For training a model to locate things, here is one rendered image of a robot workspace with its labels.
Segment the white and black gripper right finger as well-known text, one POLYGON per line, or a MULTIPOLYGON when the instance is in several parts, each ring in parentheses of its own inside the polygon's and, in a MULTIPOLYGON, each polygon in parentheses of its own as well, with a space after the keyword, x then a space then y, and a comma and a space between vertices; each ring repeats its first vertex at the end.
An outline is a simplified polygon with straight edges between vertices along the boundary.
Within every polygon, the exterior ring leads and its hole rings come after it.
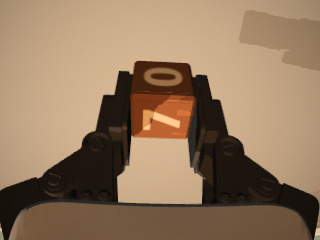
POLYGON ((197 74, 193 83, 196 101, 187 138, 190 167, 203 178, 202 204, 268 202, 289 206, 304 217, 314 240, 320 209, 317 198, 280 184, 247 157, 241 141, 228 134, 221 102, 212 99, 207 75, 197 74))

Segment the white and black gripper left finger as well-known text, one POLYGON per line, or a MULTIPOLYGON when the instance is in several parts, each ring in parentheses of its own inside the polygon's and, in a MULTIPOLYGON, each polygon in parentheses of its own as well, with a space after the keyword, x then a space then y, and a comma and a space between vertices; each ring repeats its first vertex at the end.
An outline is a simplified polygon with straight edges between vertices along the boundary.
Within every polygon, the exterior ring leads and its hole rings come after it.
POLYGON ((42 177, 0 190, 0 224, 9 240, 18 214, 28 205, 52 199, 118 202, 117 176, 129 166, 133 74, 119 71, 115 94, 103 95, 96 130, 82 147, 42 177))

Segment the orange number cube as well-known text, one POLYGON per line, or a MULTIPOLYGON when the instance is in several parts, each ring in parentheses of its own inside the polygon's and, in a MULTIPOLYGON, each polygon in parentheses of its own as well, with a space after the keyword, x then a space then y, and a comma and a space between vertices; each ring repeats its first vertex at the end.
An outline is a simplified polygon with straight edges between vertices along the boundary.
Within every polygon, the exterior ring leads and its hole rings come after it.
POLYGON ((188 63, 136 61, 131 88, 131 135, 186 139, 195 101, 188 63))

